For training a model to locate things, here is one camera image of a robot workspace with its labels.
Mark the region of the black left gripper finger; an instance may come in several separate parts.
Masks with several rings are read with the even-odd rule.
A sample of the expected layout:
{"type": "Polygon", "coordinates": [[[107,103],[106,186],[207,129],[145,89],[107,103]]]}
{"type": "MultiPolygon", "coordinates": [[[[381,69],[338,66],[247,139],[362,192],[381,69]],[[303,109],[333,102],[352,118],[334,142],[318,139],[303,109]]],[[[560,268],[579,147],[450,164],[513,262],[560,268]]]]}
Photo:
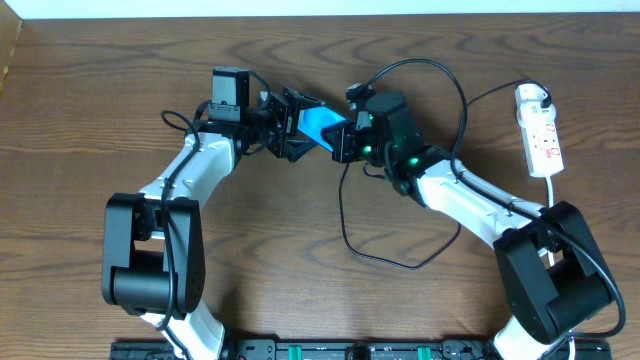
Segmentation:
{"type": "Polygon", "coordinates": [[[323,100],[304,94],[290,87],[284,88],[284,97],[292,108],[315,108],[325,105],[323,100]]]}
{"type": "Polygon", "coordinates": [[[316,146],[317,143],[313,140],[289,139],[285,143],[285,157],[289,162],[295,163],[316,146]]]}

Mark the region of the blue Galaxy smartphone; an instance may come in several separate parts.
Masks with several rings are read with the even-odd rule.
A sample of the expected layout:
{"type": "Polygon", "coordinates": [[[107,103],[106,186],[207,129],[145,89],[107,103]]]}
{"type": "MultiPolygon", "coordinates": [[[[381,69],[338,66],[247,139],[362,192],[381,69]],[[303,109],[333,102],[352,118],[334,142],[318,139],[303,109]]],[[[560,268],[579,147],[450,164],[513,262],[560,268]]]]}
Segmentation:
{"type": "Polygon", "coordinates": [[[297,129],[324,149],[332,152],[331,145],[322,138],[322,130],[346,120],[346,117],[333,109],[319,106],[300,111],[297,129]]]}

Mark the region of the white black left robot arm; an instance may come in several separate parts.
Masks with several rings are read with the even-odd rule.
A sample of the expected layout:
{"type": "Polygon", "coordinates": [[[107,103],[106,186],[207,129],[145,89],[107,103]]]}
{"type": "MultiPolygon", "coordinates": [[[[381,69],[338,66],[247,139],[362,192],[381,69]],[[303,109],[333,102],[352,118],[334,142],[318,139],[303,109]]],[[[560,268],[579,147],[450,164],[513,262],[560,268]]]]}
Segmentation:
{"type": "Polygon", "coordinates": [[[294,136],[305,111],[324,101],[265,89],[252,106],[250,82],[258,77],[247,68],[214,68],[212,95],[183,120],[176,158],[138,192],[115,193],[106,204],[102,296],[153,325],[179,359],[223,353],[224,325],[202,298],[204,205],[242,157],[271,148],[294,162],[314,145],[294,136]]]}

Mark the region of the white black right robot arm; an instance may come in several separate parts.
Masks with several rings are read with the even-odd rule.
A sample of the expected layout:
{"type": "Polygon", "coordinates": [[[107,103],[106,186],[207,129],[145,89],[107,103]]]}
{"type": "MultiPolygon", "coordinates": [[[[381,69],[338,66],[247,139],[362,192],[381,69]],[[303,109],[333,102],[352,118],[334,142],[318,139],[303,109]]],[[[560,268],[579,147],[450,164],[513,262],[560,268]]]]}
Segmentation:
{"type": "Polygon", "coordinates": [[[615,280],[581,212],[515,197],[424,142],[404,96],[368,95],[357,121],[320,134],[335,161],[365,161],[395,190],[454,219],[496,256],[511,317],[491,345],[499,359],[600,359],[610,332],[577,327],[620,304],[615,280]]]}

